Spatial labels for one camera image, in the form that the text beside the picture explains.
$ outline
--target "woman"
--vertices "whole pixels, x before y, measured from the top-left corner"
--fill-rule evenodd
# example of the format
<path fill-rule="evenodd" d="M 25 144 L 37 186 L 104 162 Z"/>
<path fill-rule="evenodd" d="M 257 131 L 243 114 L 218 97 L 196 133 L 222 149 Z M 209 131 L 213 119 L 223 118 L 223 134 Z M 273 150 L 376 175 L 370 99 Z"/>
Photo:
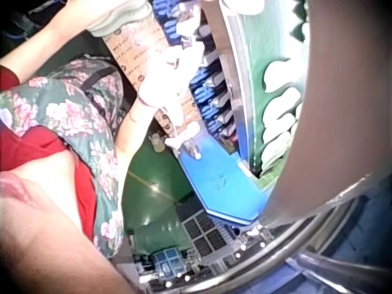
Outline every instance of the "woman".
<path fill-rule="evenodd" d="M 24 289 L 132 293 L 105 259 L 123 238 L 126 171 L 156 110 L 172 104 L 190 80 L 184 77 L 195 74 L 202 45 L 157 57 L 124 117 L 119 72 L 104 60 L 78 59 L 29 80 L 124 1 L 69 0 L 47 27 L 0 59 L 1 256 Z M 178 60 L 176 69 L 169 66 Z"/>

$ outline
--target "lips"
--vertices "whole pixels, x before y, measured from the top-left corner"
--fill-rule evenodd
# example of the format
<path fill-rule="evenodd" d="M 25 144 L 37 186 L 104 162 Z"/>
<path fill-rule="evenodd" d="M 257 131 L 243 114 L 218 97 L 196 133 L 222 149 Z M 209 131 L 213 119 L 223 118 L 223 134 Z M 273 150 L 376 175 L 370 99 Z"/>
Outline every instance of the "lips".
<path fill-rule="evenodd" d="M 39 208 L 22 180 L 9 171 L 0 173 L 0 191 L 1 197 L 13 198 L 33 208 Z"/>

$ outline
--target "floral shirt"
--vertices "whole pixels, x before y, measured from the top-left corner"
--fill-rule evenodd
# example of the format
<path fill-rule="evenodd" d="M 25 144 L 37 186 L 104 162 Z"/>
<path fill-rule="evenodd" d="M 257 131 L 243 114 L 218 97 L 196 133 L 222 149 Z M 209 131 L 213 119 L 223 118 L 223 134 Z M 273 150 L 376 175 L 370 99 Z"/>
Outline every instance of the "floral shirt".
<path fill-rule="evenodd" d="M 103 77 L 96 72 L 109 72 Z M 92 84 L 88 89 L 84 85 Z M 48 77 L 0 93 L 0 119 L 17 136 L 44 126 L 91 169 L 96 193 L 94 245 L 107 258 L 123 240 L 114 136 L 123 116 L 121 77 L 103 60 L 77 59 Z"/>

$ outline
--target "red top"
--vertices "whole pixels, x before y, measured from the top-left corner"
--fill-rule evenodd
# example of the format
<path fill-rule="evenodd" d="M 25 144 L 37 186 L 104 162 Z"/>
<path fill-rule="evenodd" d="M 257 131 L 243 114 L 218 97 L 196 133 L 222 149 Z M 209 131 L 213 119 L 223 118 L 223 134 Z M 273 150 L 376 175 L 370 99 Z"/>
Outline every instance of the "red top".
<path fill-rule="evenodd" d="M 0 91 L 19 84 L 18 77 L 11 70 L 0 66 Z M 46 127 L 33 127 L 19 137 L 0 120 L 0 172 L 12 170 L 34 159 L 48 157 L 66 149 L 62 140 Z M 96 194 L 91 170 L 82 161 L 75 166 L 75 191 L 83 232 L 92 241 Z"/>

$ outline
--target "skin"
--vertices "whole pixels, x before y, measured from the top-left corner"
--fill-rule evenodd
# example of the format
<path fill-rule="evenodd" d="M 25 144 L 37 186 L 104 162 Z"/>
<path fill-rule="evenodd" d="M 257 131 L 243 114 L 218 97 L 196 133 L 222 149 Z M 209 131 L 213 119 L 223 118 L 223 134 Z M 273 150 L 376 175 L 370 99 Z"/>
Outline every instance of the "skin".
<path fill-rule="evenodd" d="M 21 83 L 27 81 L 71 38 L 123 2 L 68 1 L 43 30 L 0 64 Z M 156 110 L 136 100 L 121 124 L 115 141 L 120 198 L 129 163 Z M 77 156 L 66 150 L 0 173 L 2 264 L 31 293 L 135 293 L 81 232 L 75 164 Z"/>

